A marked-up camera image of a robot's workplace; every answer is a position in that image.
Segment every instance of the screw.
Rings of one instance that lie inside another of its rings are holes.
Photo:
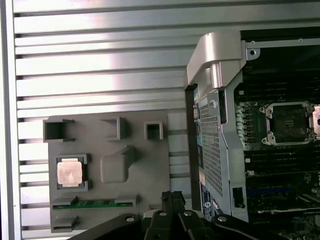
[[[310,133],[309,133],[309,138],[310,138],[310,139],[314,139],[315,136],[316,136],[316,135],[315,135],[313,132],[310,132]]]
[[[127,222],[133,222],[135,220],[134,217],[130,216],[125,219]]]
[[[226,222],[227,221],[227,218],[225,216],[219,216],[218,217],[218,221],[219,222]]]
[[[190,212],[190,211],[185,211],[184,213],[183,213],[183,215],[185,215],[185,216],[191,216],[192,215],[192,212]]]

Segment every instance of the cpu socket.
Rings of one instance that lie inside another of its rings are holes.
[[[259,108],[265,114],[267,136],[263,144],[287,146],[307,144],[316,139],[313,111],[309,102],[272,103]]]

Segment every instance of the metal frame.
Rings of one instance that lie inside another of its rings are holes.
[[[1,1],[2,86],[0,127],[2,239],[21,239],[21,204],[13,1]]]
[[[248,221],[245,162],[236,130],[234,90],[242,81],[241,69],[246,61],[246,44],[239,31],[212,32],[199,40],[187,66],[187,83],[197,84],[201,99],[199,107],[208,105],[208,114],[219,121],[221,109],[217,106],[223,105],[226,112],[226,123],[221,124],[218,133],[222,197],[208,181],[205,181],[205,187],[225,214],[244,221]],[[219,99],[218,89],[224,91],[224,102]],[[235,207],[233,188],[242,188],[245,208]]]

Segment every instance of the sticker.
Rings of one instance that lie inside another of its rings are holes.
[[[211,194],[206,187],[200,182],[201,210],[206,220],[211,222],[214,216],[211,204]]]
[[[206,176],[200,171],[199,171],[199,179],[203,185],[206,185]]]

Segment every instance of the perforated metal panel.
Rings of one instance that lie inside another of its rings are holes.
[[[217,116],[208,114],[208,105],[200,108],[203,168],[206,182],[208,182],[216,192],[223,197],[222,176],[219,150],[219,122]]]

